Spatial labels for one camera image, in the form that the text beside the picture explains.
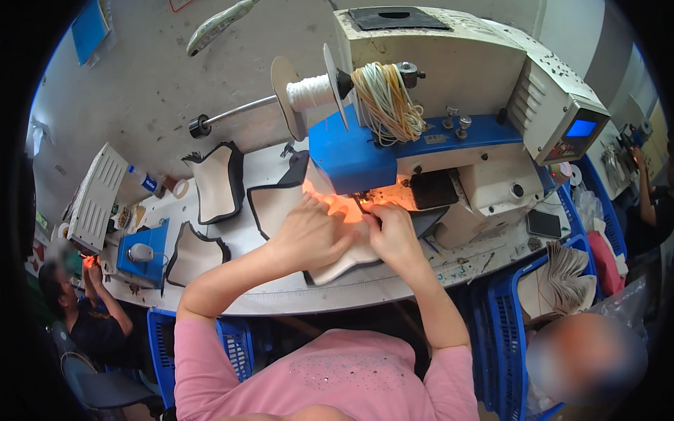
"plastic bottle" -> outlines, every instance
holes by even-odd
[[[157,183],[155,180],[152,180],[149,175],[141,170],[138,170],[138,168],[134,167],[133,165],[129,165],[129,174],[150,193],[154,193],[154,191],[157,190],[157,186],[159,186],[159,183]]]

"chair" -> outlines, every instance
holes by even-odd
[[[95,410],[123,408],[155,398],[146,386],[121,372],[98,373],[91,361],[70,340],[65,324],[52,325],[59,350],[61,372],[80,402]]]

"hand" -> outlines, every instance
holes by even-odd
[[[294,273],[329,265],[339,259],[360,237],[357,230],[349,230],[342,236],[342,225],[348,207],[342,206],[328,216],[334,198],[312,197],[306,194],[302,202],[286,216],[276,236],[266,246],[272,253],[288,264],[287,272]]]
[[[428,266],[421,245],[412,225],[410,213],[396,203],[363,204],[363,209],[381,219],[381,228],[377,219],[364,214],[370,231],[370,245],[381,260],[386,262],[405,282],[418,278],[414,274]]]
[[[637,148],[636,146],[632,148],[632,155],[634,155],[634,159],[636,160],[636,164],[639,167],[640,170],[646,168],[646,159],[644,158],[644,154],[641,152],[640,148]]]
[[[100,257],[89,256],[82,261],[82,276],[89,276],[89,279],[94,284],[103,281],[103,270],[100,268]]]

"pink shirt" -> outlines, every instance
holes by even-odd
[[[414,365],[401,339],[331,329],[239,383],[215,330],[184,319],[175,326],[175,405],[189,421],[285,415],[319,403],[356,420],[479,419],[468,348],[438,352],[423,382]]]

